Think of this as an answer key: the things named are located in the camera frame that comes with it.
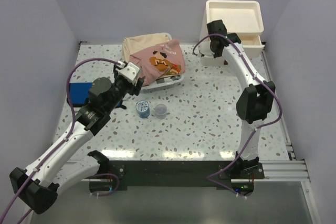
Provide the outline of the white drawer cabinet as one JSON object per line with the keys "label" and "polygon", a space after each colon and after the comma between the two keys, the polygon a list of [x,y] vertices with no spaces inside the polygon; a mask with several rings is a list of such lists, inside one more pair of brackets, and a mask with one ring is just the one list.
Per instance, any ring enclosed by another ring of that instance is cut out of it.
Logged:
{"label": "white drawer cabinet", "polygon": [[208,0],[205,5],[200,39],[208,35],[207,24],[221,20],[228,33],[236,33],[248,58],[257,58],[264,45],[260,5],[257,1]]}

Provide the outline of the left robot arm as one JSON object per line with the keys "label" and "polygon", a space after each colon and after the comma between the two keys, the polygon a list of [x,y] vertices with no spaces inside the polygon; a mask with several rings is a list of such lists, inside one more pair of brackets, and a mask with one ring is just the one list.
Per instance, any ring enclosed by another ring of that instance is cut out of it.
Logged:
{"label": "left robot arm", "polygon": [[13,191],[32,211],[42,214],[56,201],[60,184],[53,180],[68,159],[91,140],[110,120],[113,109],[129,95],[139,95],[144,78],[141,68],[128,64],[115,70],[114,81],[97,78],[88,91],[87,103],[75,115],[64,134],[26,168],[10,175]]}

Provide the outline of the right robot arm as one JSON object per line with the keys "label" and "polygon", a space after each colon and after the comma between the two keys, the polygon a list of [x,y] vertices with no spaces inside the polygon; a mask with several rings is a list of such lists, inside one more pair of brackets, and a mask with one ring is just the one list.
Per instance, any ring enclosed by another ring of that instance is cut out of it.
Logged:
{"label": "right robot arm", "polygon": [[236,103],[236,111],[242,120],[241,140],[235,162],[225,170],[231,178],[246,178],[259,165],[258,145],[261,126],[272,109],[275,84],[266,81],[247,57],[241,39],[236,33],[228,33],[222,20],[207,24],[210,50],[215,58],[222,56],[231,66],[242,93]]}

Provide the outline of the clear plastic cup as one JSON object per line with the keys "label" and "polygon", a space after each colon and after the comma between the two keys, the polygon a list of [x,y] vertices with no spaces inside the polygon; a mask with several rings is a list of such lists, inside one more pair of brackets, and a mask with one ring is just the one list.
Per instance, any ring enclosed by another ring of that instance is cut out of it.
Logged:
{"label": "clear plastic cup", "polygon": [[167,115],[167,107],[164,104],[158,104],[154,108],[154,112],[155,112],[155,116],[158,119],[164,119],[164,118],[166,118],[166,115]]}

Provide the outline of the blue round tin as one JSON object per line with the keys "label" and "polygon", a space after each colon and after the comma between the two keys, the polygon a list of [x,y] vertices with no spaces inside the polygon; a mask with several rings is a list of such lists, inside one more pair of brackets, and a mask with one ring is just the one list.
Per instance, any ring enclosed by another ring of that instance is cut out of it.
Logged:
{"label": "blue round tin", "polygon": [[135,109],[140,118],[148,118],[150,115],[150,106],[147,101],[137,102]]}

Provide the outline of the white laundry basket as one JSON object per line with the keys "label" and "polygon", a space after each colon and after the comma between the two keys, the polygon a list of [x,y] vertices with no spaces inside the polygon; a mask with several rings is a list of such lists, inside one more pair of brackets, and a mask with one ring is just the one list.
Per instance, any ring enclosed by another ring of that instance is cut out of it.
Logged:
{"label": "white laundry basket", "polygon": [[152,92],[156,90],[170,88],[183,80],[183,74],[175,76],[163,76],[154,81],[151,85],[148,86],[143,85],[142,92]]}

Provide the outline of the pink printed t-shirt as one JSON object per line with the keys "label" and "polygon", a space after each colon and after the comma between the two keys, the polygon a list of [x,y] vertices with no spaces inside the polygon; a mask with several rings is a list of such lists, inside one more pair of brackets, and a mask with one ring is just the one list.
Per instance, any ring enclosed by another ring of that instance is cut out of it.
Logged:
{"label": "pink printed t-shirt", "polygon": [[141,68],[139,77],[145,78],[144,86],[151,85],[163,76],[181,75],[185,72],[185,60],[178,39],[133,53],[129,61]]}

